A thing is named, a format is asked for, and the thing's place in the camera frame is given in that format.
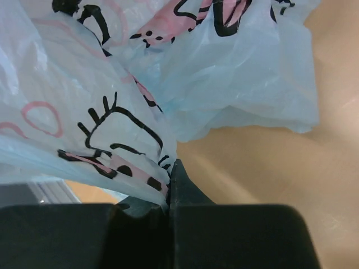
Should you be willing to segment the light blue plastic bag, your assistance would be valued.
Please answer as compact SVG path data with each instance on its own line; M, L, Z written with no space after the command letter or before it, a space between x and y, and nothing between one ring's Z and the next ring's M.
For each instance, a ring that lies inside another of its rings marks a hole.
M177 143L319 122L318 1L2 1L1 183L159 205Z

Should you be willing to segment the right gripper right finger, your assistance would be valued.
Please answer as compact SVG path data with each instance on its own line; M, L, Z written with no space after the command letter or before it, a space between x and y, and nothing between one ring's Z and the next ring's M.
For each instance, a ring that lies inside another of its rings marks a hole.
M174 268L319 268L307 225L288 205L217 205L188 177L171 174Z

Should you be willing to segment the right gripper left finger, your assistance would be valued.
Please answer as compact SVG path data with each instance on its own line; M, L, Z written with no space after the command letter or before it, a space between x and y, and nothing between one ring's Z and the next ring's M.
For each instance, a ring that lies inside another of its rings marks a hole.
M167 215L133 197L1 209L2 268L170 268L170 249Z

